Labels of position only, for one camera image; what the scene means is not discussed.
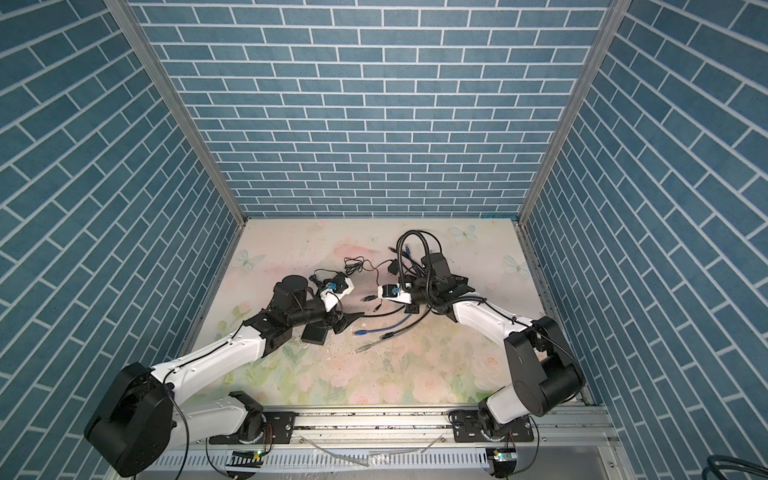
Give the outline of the black network switch blue ports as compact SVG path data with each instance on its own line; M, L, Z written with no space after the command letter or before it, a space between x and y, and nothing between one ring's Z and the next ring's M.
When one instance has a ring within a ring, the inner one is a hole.
M328 330L322 326L308 324L304 327L301 341L312 345L324 345L328 336Z

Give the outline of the black ethernet cable gold plug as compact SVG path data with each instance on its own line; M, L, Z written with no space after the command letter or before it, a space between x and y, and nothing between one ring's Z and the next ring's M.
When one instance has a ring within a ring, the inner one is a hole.
M414 260L406 248L406 240L410 237L415 237L421 242L424 256L420 261ZM444 259L440 241L435 235L424 230L406 231L397 239L392 251L395 254L395 258L389 261L389 272L396 277L397 282L395 284L401 285L405 285L404 277L406 275L425 276L427 279L430 279L432 276L438 276L437 262ZM409 305L391 303L396 305L394 310L384 313L366 313L363 318L382 318L400 312L404 312L406 315L418 314L421 306L415 303Z

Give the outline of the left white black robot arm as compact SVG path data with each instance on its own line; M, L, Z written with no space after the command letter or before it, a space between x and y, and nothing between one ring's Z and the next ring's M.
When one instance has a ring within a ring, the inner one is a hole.
M86 441L120 476L131 477L167 450L199 439L255 439L263 408L242 391L194 408L182 405L213 381L279 349L297 326L342 332L361 316L343 310L341 300L353 289L343 273L321 282L316 291L307 278L286 276L266 307L223 338L151 367L139 362L124 367L86 423Z

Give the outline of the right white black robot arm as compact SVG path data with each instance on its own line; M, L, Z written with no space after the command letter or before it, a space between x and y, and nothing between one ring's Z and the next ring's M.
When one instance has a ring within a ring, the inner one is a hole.
M504 348L511 381L478 404L487 437L508 435L515 421L542 417L585 386L585 375L553 318L531 319L493 305L474 293L467 278L452 274L443 254L430 253L413 273L400 273L398 289L404 304L428 306Z

